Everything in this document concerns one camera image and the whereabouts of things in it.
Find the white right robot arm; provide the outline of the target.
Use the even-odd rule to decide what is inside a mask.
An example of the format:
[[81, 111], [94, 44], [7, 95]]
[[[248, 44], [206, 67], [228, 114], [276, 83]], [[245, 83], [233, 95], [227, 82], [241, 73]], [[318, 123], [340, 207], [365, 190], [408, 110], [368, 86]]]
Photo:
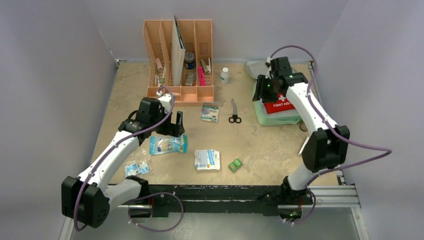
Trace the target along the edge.
[[301, 157], [303, 163], [286, 179], [280, 196], [288, 204], [300, 198], [311, 179], [334, 169], [346, 160], [350, 130], [329, 117], [311, 91], [305, 75], [293, 72], [287, 57], [268, 58], [266, 74], [257, 77], [254, 102], [274, 103], [279, 96], [289, 100], [299, 113], [309, 133]]

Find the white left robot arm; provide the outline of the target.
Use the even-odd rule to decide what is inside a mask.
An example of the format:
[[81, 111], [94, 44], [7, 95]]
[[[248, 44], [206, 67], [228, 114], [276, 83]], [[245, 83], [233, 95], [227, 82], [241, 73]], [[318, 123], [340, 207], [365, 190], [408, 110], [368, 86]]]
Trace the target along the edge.
[[166, 93], [159, 98], [144, 97], [137, 110], [119, 125], [118, 130], [101, 155], [76, 177], [68, 176], [61, 184], [62, 214], [73, 219], [73, 227], [80, 232], [87, 226], [98, 228], [109, 212], [128, 201], [142, 205], [157, 196], [150, 193], [149, 182], [136, 174], [121, 183], [109, 183], [127, 158], [153, 132], [164, 136], [184, 134], [183, 113], [177, 112], [172, 123], [175, 97]]

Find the small green medicine box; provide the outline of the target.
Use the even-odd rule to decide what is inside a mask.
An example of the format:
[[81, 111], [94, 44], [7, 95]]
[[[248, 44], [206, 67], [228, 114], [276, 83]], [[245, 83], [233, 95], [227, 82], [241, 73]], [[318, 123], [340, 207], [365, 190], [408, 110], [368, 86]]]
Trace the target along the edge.
[[239, 158], [236, 158], [228, 165], [228, 168], [232, 173], [235, 173], [242, 165], [242, 161]]

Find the red zipper pouch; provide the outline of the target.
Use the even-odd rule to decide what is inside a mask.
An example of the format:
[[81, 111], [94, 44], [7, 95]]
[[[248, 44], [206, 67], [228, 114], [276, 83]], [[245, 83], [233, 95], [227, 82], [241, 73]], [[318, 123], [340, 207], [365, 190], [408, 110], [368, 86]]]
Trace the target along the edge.
[[265, 102], [263, 105], [268, 114], [274, 114], [295, 109], [294, 105], [281, 93], [278, 94], [278, 99], [276, 102]]

